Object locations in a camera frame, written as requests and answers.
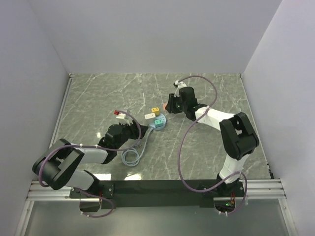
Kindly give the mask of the round blue power strip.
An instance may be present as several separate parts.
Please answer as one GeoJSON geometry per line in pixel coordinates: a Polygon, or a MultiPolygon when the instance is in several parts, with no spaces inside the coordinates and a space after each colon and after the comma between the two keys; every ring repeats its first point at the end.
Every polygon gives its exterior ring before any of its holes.
{"type": "Polygon", "coordinates": [[[155,131],[160,131],[166,126],[166,116],[160,114],[156,116],[152,123],[149,124],[149,127],[155,131]]]}

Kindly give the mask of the yellow charger plug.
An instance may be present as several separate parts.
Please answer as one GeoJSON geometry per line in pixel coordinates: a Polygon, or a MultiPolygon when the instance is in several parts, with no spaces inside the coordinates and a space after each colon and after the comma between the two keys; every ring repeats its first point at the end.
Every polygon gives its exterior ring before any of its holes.
{"type": "Polygon", "coordinates": [[[151,108],[151,111],[152,111],[152,113],[155,114],[155,116],[159,116],[160,115],[159,107],[151,108]]]}

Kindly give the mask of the white charger plug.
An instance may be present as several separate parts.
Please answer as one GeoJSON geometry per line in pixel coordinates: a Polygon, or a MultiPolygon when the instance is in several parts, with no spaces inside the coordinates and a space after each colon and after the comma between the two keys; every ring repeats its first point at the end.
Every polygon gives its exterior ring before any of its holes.
{"type": "Polygon", "coordinates": [[[154,119],[156,117],[155,113],[145,114],[145,120],[154,119]]]}

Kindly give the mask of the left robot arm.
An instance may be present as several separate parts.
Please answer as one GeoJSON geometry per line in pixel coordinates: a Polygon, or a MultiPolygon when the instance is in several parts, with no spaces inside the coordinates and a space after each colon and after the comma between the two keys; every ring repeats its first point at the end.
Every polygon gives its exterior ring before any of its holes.
{"type": "Polygon", "coordinates": [[[82,148],[66,139],[57,140],[32,166],[32,171],[54,190],[64,186],[81,189],[88,198],[100,196],[100,180],[87,170],[79,170],[80,164],[108,164],[129,139],[142,139],[149,129],[136,123],[109,126],[105,136],[94,148],[82,148]]]}

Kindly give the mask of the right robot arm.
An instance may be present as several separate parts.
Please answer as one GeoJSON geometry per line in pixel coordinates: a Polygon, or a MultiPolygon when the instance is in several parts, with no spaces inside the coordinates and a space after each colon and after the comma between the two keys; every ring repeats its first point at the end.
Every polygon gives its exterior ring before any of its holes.
{"type": "Polygon", "coordinates": [[[217,175],[217,183],[207,189],[194,189],[186,183],[181,173],[181,151],[179,151],[177,166],[180,179],[190,191],[206,193],[216,189],[221,196],[227,196],[233,191],[233,186],[239,181],[239,177],[244,174],[243,165],[259,146],[259,138],[245,113],[225,113],[198,103],[194,89],[184,82],[176,82],[174,87],[176,90],[169,94],[165,110],[171,114],[184,113],[189,120],[193,121],[189,128],[200,123],[220,131],[226,152],[223,168],[217,175]]]}

